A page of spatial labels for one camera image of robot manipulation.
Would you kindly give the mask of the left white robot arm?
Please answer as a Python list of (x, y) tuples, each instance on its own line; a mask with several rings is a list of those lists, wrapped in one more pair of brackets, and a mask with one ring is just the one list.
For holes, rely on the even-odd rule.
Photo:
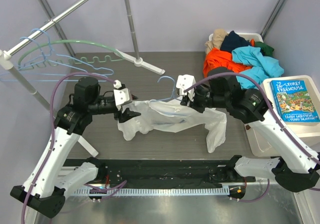
[(12, 188), (10, 195), (48, 218), (61, 211), (65, 201), (81, 186), (94, 181), (102, 183), (107, 176), (106, 165), (92, 156), (62, 179), (58, 174), (74, 145), (79, 142), (94, 115), (113, 114), (119, 123), (140, 116), (123, 106), (136, 100), (125, 84), (113, 81), (111, 95), (100, 94), (96, 76), (85, 76), (74, 86), (68, 103), (53, 119), (48, 144), (33, 172), (23, 185)]

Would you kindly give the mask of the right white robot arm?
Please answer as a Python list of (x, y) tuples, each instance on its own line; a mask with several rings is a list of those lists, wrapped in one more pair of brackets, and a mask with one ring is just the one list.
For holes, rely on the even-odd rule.
[(286, 190), (316, 190), (320, 154), (305, 144), (272, 106), (261, 86), (251, 77), (219, 67), (213, 75), (196, 81), (192, 75), (179, 75), (176, 88), (181, 105), (199, 113), (206, 108), (223, 108), (230, 116), (256, 130), (277, 151), (269, 159), (234, 156), (226, 168), (231, 181), (242, 177), (274, 180)]

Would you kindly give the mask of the white t shirt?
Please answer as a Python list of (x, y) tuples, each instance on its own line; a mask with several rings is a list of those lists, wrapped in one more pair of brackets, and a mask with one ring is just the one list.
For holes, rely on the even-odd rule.
[(141, 115), (125, 123), (118, 123), (118, 130), (126, 141), (132, 140), (137, 132), (148, 134), (152, 130), (177, 133), (198, 125), (208, 130), (206, 146), (209, 153), (225, 142), (227, 116), (215, 108), (206, 108), (203, 113), (180, 105), (178, 100), (133, 101), (127, 107)]

